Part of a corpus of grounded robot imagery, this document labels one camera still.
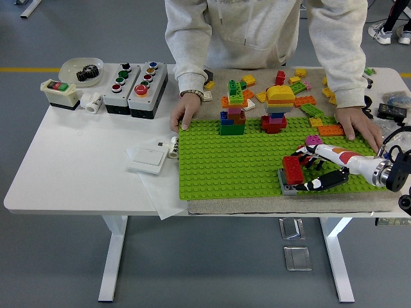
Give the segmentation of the person's right hand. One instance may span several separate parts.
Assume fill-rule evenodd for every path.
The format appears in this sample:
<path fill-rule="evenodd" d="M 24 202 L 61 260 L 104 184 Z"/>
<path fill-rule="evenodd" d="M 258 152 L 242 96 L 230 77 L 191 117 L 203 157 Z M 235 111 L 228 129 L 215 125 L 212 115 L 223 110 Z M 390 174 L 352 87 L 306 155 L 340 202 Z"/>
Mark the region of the person's right hand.
<path fill-rule="evenodd" d="M 185 93 L 170 113 L 170 130 L 177 133 L 179 128 L 187 130 L 200 106 L 201 100 L 198 95 Z"/>

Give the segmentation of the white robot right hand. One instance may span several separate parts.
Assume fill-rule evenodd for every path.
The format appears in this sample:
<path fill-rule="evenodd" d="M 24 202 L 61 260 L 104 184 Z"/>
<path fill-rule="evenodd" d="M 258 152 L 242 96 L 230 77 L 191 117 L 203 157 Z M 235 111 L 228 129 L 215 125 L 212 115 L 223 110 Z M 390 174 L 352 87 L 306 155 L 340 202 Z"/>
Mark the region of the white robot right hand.
<path fill-rule="evenodd" d="M 315 159 L 319 159 L 321 162 L 330 161 L 341 167 L 339 170 L 321 175 L 310 182 L 296 185 L 295 189 L 298 191 L 330 189 L 346 183 L 349 175 L 362 175 L 369 184 L 376 187 L 384 186 L 380 180 L 380 175 L 387 166 L 386 160 L 383 158 L 366 157 L 357 152 L 329 144 L 305 146 L 294 154 L 302 154 L 304 157 L 310 155 L 311 161 Z"/>

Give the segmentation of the person's left hand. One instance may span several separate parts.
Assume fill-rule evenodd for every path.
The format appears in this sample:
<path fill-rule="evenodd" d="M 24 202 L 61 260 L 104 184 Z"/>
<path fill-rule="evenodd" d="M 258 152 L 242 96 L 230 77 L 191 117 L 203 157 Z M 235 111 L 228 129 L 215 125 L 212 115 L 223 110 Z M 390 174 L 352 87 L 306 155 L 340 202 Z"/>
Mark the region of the person's left hand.
<path fill-rule="evenodd" d="M 346 137 L 353 141 L 359 132 L 372 150 L 377 153 L 382 145 L 382 132 L 362 111 L 361 107 L 337 108 L 335 119 L 342 125 Z"/>

